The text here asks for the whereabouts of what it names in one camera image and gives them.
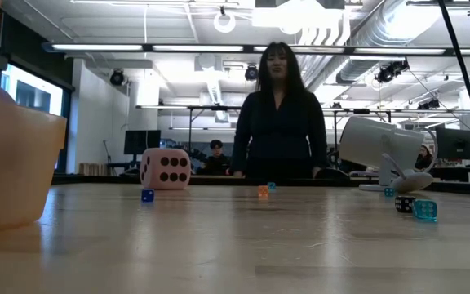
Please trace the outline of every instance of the woman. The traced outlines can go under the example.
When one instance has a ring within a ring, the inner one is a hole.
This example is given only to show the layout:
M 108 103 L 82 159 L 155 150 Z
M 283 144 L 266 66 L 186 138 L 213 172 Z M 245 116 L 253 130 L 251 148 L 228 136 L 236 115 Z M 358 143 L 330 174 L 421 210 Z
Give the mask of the woman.
M 429 152 L 429 149 L 422 145 L 422 147 L 420 147 L 420 154 L 418 154 L 418 158 L 416 159 L 415 169 L 421 172 L 429 167 L 431 162 L 432 155 Z
M 324 116 L 315 95 L 304 87 L 295 54 L 285 43 L 271 43 L 264 51 L 257 90 L 244 101 L 237 122 L 234 175 L 315 177 L 327 166 Z

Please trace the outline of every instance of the orange die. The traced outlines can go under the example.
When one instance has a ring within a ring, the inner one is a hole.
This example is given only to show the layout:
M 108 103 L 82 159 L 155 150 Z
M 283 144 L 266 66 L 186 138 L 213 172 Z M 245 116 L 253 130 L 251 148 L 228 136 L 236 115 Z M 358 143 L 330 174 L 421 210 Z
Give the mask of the orange die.
M 268 197 L 268 186 L 259 186 L 259 197 Z

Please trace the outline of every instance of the blue die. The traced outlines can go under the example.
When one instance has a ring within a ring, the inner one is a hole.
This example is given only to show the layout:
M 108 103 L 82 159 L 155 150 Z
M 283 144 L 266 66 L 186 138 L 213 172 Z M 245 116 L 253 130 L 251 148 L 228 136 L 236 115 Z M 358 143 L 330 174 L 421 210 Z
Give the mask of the blue die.
M 141 201 L 144 203 L 153 202 L 153 198 L 155 197 L 155 192 L 152 189 L 143 189 L 141 193 Z
M 396 194 L 395 189 L 393 188 L 386 188 L 384 189 L 384 196 L 385 197 L 394 197 Z
M 268 191 L 269 191 L 269 192 L 274 192 L 274 191 L 275 191 L 275 187 L 276 187 L 275 183 L 273 183 L 273 182 L 269 182 L 269 183 L 268 183 Z
M 438 216 L 437 203 L 431 200 L 415 200 L 413 202 L 413 216 L 423 220 L 436 221 Z

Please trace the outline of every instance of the die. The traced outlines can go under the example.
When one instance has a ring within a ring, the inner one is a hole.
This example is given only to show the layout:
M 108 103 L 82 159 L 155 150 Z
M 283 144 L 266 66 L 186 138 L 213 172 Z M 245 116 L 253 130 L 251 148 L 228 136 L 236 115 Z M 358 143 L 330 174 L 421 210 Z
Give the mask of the die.
M 268 183 L 268 192 L 275 192 L 275 187 L 276 187 L 275 183 L 269 182 Z
M 396 191 L 393 188 L 384 189 L 384 196 L 385 197 L 394 197 L 395 194 L 396 194 Z
M 268 197 L 268 186 L 259 186 L 259 197 Z
M 140 200 L 144 203 L 153 202 L 155 192 L 152 189 L 143 189 L 140 194 Z
M 398 212 L 412 213 L 415 197 L 397 196 L 395 198 L 395 208 Z
M 413 216 L 422 220 L 437 221 L 438 205 L 431 200 L 415 200 Z
M 146 149 L 140 164 L 145 189 L 184 189 L 189 183 L 189 156 L 181 149 Z

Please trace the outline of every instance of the table surface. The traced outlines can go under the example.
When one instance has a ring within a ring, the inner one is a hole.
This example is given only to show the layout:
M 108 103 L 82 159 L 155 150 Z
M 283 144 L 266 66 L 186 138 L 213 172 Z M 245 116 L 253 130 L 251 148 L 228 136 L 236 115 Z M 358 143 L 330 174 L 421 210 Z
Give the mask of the table surface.
M 470 196 L 422 192 L 437 223 L 350 188 L 51 188 L 0 232 L 0 293 L 468 293 Z

